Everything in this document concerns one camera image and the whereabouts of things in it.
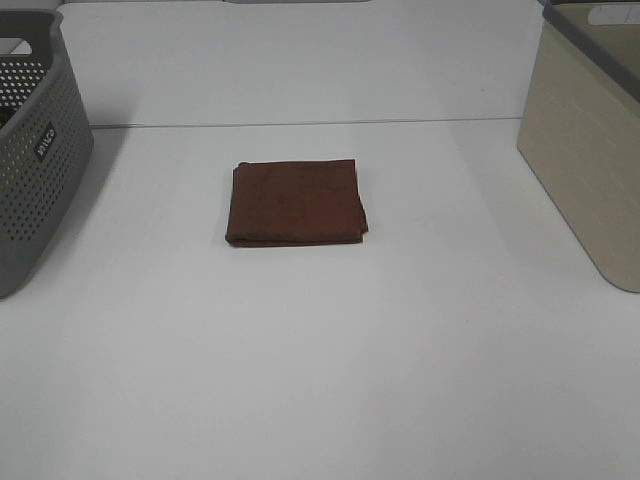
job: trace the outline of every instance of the white table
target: white table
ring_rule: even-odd
[[[517,121],[96,131],[0,305],[0,478],[634,479],[640,296]],[[356,158],[362,245],[225,244],[241,161]]]
[[[520,117],[534,0],[67,4],[94,125]]]

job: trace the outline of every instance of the printed logo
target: printed logo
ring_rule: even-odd
[[[53,128],[53,123],[49,122],[49,125],[47,125],[47,128],[44,129],[44,133],[33,149],[40,163],[42,163],[46,158],[47,153],[49,153],[51,145],[53,145],[53,142],[55,141],[57,136],[58,134],[56,133],[56,129]]]

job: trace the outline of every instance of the basket rim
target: basket rim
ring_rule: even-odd
[[[49,86],[54,82],[54,80],[58,77],[60,70],[62,69],[62,58],[61,56],[65,54],[65,44],[64,39],[62,38],[62,30],[60,29],[60,25],[62,24],[62,20],[64,16],[62,13],[57,10],[49,10],[43,8],[3,8],[0,9],[0,15],[5,13],[40,13],[51,16],[51,24],[49,25],[49,41],[51,43],[51,54],[52,54],[52,62],[51,67],[47,71],[47,74],[42,79],[42,81],[38,84],[38,86],[31,92],[29,98],[22,104],[22,106],[18,109],[18,111],[13,115],[9,121],[0,129],[0,142],[4,141],[8,137],[10,137],[15,130],[18,129],[21,123],[21,117],[23,117],[24,112],[30,111],[37,105],[39,101],[39,94],[41,91],[46,90]]]

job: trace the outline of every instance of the gray bin lid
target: gray bin lid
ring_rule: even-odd
[[[640,103],[640,25],[592,25],[594,7],[638,2],[548,0],[544,18]]]

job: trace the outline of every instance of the folded cloth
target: folded cloth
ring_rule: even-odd
[[[226,239],[235,247],[360,243],[368,230],[355,160],[241,163]]]

